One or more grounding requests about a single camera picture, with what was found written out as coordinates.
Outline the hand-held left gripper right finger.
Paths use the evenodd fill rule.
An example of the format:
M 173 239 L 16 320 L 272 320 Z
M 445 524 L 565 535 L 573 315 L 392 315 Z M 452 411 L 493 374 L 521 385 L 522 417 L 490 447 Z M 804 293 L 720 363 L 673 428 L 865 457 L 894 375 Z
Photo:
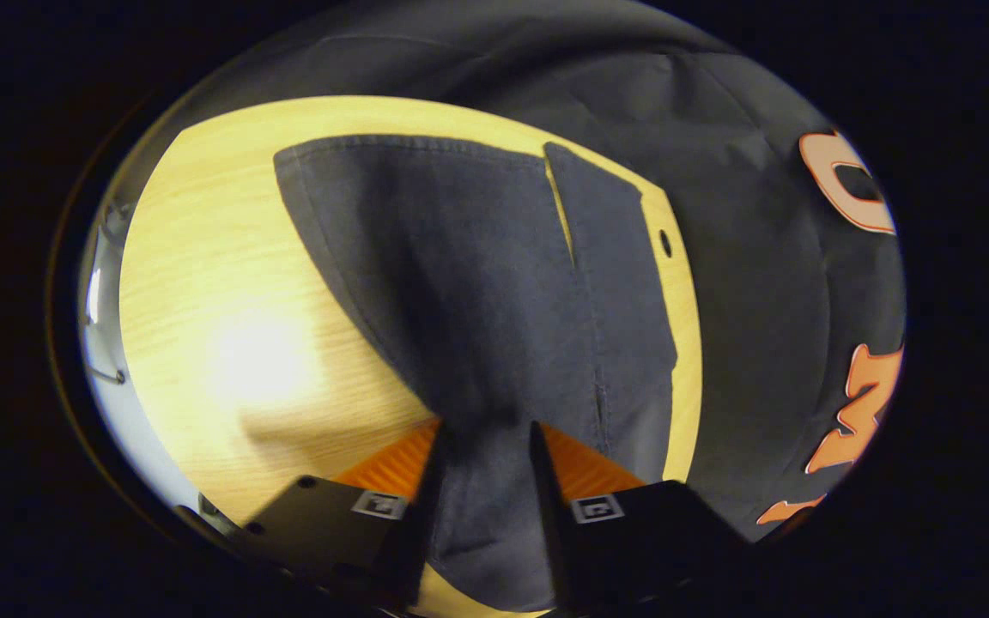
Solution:
M 530 459 L 562 617 L 710 615 L 752 562 L 752 544 L 683 482 L 641 481 L 538 421 Z

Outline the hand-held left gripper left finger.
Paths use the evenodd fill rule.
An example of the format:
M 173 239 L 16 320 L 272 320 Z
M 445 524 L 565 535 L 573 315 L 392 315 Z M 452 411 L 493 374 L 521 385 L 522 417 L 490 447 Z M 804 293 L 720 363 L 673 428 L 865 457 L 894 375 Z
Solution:
M 243 525 L 243 550 L 327 595 L 404 613 L 427 563 L 443 445 L 432 419 L 337 476 L 295 477 Z

